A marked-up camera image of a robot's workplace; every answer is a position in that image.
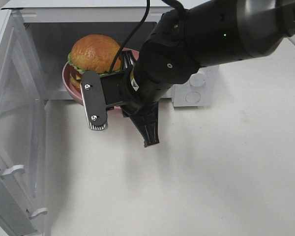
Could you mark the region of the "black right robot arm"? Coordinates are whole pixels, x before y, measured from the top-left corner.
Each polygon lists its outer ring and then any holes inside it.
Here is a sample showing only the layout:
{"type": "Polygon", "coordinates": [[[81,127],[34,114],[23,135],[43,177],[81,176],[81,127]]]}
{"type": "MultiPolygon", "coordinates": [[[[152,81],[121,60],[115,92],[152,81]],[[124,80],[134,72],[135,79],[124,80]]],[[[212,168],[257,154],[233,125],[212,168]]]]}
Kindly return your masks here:
{"type": "Polygon", "coordinates": [[[143,43],[135,65],[120,80],[105,77],[107,108],[119,106],[144,139],[159,143],[158,102],[200,68],[272,54],[295,35],[295,0],[210,0],[191,9],[169,0],[143,43]]]}

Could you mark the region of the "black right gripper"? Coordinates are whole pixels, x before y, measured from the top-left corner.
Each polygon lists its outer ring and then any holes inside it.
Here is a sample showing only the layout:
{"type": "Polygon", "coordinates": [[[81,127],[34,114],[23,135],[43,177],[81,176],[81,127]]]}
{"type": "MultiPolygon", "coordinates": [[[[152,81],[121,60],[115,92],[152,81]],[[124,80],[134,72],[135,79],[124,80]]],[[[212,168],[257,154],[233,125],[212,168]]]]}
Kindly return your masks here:
{"type": "Polygon", "coordinates": [[[100,115],[120,106],[124,117],[129,117],[144,139],[144,147],[159,143],[158,107],[163,96],[174,84],[169,69],[148,70],[134,66],[139,51],[121,52],[121,72],[100,78],[100,115]]]}

